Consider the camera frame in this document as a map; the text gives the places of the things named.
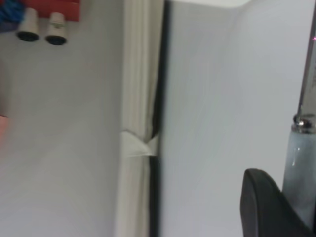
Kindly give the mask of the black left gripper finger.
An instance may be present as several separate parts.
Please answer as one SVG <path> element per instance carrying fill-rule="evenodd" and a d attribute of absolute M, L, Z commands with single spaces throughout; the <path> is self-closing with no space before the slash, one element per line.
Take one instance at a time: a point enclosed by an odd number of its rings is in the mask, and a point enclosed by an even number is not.
<path fill-rule="evenodd" d="M 314 237 L 294 212 L 273 178 L 263 170 L 245 170 L 240 197 L 244 237 Z"/>

